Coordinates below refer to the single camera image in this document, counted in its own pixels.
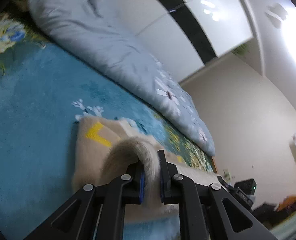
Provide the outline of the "beige fuzzy sweater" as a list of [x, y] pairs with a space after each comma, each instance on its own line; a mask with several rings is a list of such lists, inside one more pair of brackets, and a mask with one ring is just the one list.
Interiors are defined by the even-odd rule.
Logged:
[[163, 146], [127, 121], [85, 116], [78, 122], [73, 191], [85, 184], [101, 186], [125, 174], [128, 165], [141, 161], [145, 172], [143, 203], [127, 205], [127, 223], [147, 222], [179, 214], [178, 205], [160, 200], [160, 165], [157, 152]]

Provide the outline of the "hanging clothes pile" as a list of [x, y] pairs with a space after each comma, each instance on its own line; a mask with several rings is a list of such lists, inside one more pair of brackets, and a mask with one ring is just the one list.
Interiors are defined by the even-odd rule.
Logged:
[[296, 214], [296, 195], [290, 195], [279, 204], [264, 202], [252, 210], [252, 215], [267, 229], [272, 229]]

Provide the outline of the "teal floral bed blanket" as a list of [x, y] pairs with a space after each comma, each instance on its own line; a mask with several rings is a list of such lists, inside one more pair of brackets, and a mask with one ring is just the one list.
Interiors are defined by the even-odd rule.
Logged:
[[23, 239], [72, 195], [78, 120], [126, 120], [191, 167], [212, 159], [151, 106], [0, 14], [0, 231]]

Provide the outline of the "green hanging plant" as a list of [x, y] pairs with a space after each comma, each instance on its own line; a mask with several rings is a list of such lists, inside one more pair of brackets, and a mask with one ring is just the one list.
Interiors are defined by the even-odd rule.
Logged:
[[232, 53], [235, 56], [241, 57], [241, 58], [246, 58], [247, 54], [249, 53], [249, 44], [248, 43], [244, 43], [241, 44], [240, 46], [234, 48], [232, 50]]

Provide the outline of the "white black-striped wardrobe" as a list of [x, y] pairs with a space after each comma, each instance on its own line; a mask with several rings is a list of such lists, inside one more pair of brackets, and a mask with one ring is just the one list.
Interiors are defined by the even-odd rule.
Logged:
[[116, 0], [120, 18], [181, 82], [252, 39], [240, 0]]

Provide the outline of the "light blue floral quilt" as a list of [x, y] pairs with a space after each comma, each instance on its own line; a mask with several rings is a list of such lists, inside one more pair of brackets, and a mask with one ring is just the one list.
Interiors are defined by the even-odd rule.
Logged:
[[27, 0], [36, 25], [64, 49], [141, 98], [209, 156], [213, 138], [191, 96], [121, 23], [114, 0]]

